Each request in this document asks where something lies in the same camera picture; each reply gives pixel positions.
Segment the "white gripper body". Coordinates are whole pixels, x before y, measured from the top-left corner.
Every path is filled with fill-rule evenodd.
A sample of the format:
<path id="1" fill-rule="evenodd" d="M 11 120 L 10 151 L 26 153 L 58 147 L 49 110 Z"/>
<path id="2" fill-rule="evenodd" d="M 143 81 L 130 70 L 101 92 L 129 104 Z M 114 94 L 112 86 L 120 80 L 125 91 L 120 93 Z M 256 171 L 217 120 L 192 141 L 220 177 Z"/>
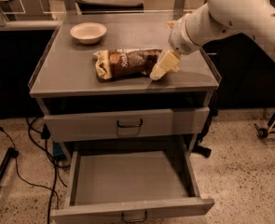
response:
<path id="1" fill-rule="evenodd" d="M 200 45 L 191 39 L 187 30 L 188 25 L 192 22 L 192 17 L 191 13 L 187 13 L 177 20 L 171 28 L 168 38 L 171 48 L 182 55 L 188 55 L 200 49 Z"/>

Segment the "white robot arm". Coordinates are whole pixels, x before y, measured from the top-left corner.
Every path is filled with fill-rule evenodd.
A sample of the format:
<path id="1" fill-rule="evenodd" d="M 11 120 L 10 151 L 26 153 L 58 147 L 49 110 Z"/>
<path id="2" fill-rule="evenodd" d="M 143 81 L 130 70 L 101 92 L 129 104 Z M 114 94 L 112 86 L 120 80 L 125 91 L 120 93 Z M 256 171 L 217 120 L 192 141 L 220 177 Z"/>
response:
<path id="1" fill-rule="evenodd" d="M 176 71 L 183 55 L 235 34 L 247 35 L 275 62 L 275 7 L 269 0 L 206 0 L 170 26 L 171 48 L 158 56 L 150 73 L 153 80 Z"/>

